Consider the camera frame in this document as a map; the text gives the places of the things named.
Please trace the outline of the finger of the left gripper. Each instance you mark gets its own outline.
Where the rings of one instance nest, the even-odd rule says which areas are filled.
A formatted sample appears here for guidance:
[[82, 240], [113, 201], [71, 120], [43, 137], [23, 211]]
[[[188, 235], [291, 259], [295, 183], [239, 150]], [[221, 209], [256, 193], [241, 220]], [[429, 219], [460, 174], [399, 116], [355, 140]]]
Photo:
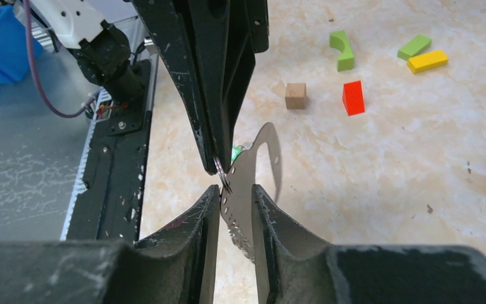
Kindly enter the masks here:
[[269, 48], [267, 1], [189, 1], [196, 141], [205, 168], [228, 168], [235, 124]]
[[133, 1], [184, 102], [205, 171], [224, 157], [221, 110], [229, 1]]

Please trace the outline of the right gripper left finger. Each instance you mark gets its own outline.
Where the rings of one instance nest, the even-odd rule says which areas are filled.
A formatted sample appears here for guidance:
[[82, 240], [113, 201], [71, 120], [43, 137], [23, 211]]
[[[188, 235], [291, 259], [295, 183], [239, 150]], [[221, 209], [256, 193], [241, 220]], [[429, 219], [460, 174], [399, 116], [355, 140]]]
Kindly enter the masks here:
[[211, 303], [220, 189], [133, 245], [0, 242], [0, 303]]

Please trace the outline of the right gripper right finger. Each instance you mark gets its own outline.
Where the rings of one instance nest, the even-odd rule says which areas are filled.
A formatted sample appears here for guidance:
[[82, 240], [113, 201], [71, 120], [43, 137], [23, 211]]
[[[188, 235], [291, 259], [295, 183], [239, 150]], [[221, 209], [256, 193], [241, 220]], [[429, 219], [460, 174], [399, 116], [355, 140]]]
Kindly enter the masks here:
[[260, 303], [486, 303], [486, 256], [458, 245], [338, 245], [252, 187]]

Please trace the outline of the silver split keyring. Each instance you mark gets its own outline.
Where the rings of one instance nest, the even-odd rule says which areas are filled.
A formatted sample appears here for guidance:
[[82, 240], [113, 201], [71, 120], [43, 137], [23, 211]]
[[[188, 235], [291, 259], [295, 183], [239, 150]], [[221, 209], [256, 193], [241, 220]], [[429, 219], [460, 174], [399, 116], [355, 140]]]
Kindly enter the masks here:
[[215, 167], [216, 167], [216, 170], [217, 170], [217, 174], [218, 174], [218, 176], [220, 178], [220, 181], [222, 183], [223, 189], [228, 194], [232, 194], [232, 188], [230, 187], [230, 183], [229, 183], [229, 181], [227, 179], [227, 174], [223, 170], [223, 167], [221, 165], [220, 159], [217, 156], [214, 156], [213, 157], [213, 162], [215, 164]]

